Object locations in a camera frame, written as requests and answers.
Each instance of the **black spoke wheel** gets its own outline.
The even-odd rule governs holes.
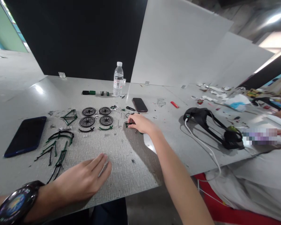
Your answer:
[[[82,127],[90,127],[95,123],[95,119],[93,117],[83,117],[79,123]]]
[[[113,118],[111,116],[102,116],[100,118],[100,123],[104,126],[109,126],[113,122]]]
[[[96,110],[94,108],[85,108],[83,111],[82,111],[82,114],[85,115],[85,116],[91,116],[91,115],[94,115],[96,112]]]
[[[108,107],[102,107],[101,109],[99,109],[99,112],[102,115],[108,115],[109,113],[111,113],[111,109]]]

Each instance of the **pixelated area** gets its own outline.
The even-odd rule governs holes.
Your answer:
[[[276,145],[276,128],[248,128],[243,129],[244,145]]]

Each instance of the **plastic bottle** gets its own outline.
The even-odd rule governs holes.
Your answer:
[[[122,95],[122,80],[124,77],[124,72],[122,69],[122,62],[116,63],[117,67],[114,73],[113,80],[113,95],[118,97]]]

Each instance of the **blue smartphone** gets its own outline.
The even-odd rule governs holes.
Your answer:
[[[9,147],[4,153],[10,158],[37,149],[47,117],[37,117],[23,120]]]

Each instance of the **smartphone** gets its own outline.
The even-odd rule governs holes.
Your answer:
[[[132,102],[134,104],[135,109],[140,113],[146,113],[148,111],[146,105],[144,104],[141,98],[133,98]]]
[[[4,153],[5,158],[37,149],[44,130],[47,117],[37,117],[23,120]]]

